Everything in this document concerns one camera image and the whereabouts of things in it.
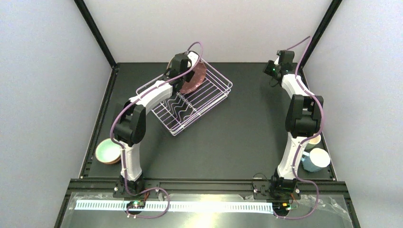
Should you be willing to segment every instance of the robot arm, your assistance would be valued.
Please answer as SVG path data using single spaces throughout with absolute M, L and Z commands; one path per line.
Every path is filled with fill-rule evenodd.
M 114 138 L 125 148 L 121 153 L 121 182 L 127 182 L 130 188 L 128 191 L 136 193 L 142 191 L 144 187 L 140 165 L 140 144 L 146 131 L 147 114 L 161 101 L 177 93 L 185 81 L 191 80 L 194 72 L 190 69 L 197 64 L 198 59 L 199 55 L 193 51 L 175 55 L 171 60 L 170 68 L 160 80 L 141 94 L 130 98 L 125 104 L 117 104 L 114 119 L 118 119 L 118 122 L 113 133 Z
M 162 83 L 164 83 L 164 81 L 156 81 L 154 86 L 159 86 Z M 137 139 L 135 139 L 133 141 L 134 142 L 139 141 L 139 142 L 129 146 L 125 142 L 121 141 L 121 143 L 123 143 L 125 146 L 125 152 L 126 152 L 125 162 L 126 162 L 126 167 L 127 167 L 127 180 L 128 181 L 135 181 L 142 174 L 142 169 L 140 166 L 140 144 L 141 144 L 141 140 L 143 139 L 144 134 L 145 134 L 145 116 L 150 112 L 150 110 L 152 110 L 155 106 L 157 106 L 161 101 L 171 97 L 172 93 L 173 93 L 173 87 L 170 84 L 162 85 L 162 86 L 158 87 L 157 89 L 154 89 L 153 91 L 149 92 L 152 89 L 152 87 L 146 89 L 141 94 L 129 99 L 130 102 L 134 102 L 138 98 L 140 98 L 142 95 L 146 94 L 143 98 L 141 98 L 136 103 L 136 105 L 134 107 L 135 113 L 131 119 L 133 121 L 133 118 L 136 118 L 136 121 L 134 121 L 133 123 L 137 122 L 136 129 L 138 131 Z M 120 174 L 122 175 L 122 177 L 125 176 L 123 167 L 122 167 Z
M 270 182 L 270 193 L 275 198 L 289 196 L 294 191 L 297 181 L 293 169 L 298 170 L 302 151 L 308 141 L 301 145 L 299 151 L 297 151 L 298 146 L 304 139 L 319 131 L 321 122 L 319 107 L 310 96 L 313 93 L 301 81 L 301 76 L 295 76 L 292 66 L 294 52 L 282 50 L 278 51 L 277 55 L 279 56 L 277 60 L 270 60 L 263 72 L 281 83 L 281 87 L 288 93 L 291 102 L 285 124 L 288 132 L 287 145 L 281 163 L 276 168 Z M 323 98 L 315 97 L 323 105 Z

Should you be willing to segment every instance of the green bowl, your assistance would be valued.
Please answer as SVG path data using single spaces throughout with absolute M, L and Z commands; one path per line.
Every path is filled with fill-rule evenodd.
M 103 140 L 95 149 L 95 157 L 105 164 L 114 164 L 120 160 L 121 147 L 111 139 Z

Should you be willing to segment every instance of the white wall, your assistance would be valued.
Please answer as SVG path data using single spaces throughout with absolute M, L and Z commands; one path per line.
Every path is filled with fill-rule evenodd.
M 403 2 L 343 1 L 304 71 L 364 228 L 402 227 Z
M 330 2 L 86 0 L 117 62 L 167 62 L 197 40 L 209 62 L 267 62 L 313 34 Z
M 72 0 L 0 14 L 0 227 L 53 227 L 111 69 Z

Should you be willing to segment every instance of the blue cup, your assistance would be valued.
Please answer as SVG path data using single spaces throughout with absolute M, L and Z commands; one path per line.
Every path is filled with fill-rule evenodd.
M 308 172 L 317 172 L 330 164 L 329 154 L 320 148 L 314 148 L 311 152 L 302 152 L 302 167 Z

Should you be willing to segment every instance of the wire dish rack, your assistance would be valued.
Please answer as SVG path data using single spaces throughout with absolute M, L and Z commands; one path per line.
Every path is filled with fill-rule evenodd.
M 231 91 L 232 82 L 230 80 L 204 59 L 200 61 L 207 67 L 206 78 L 203 83 L 189 94 L 176 93 L 152 110 L 155 116 L 174 136 L 223 101 Z M 160 77 L 138 88 L 136 93 L 140 94 L 158 78 Z

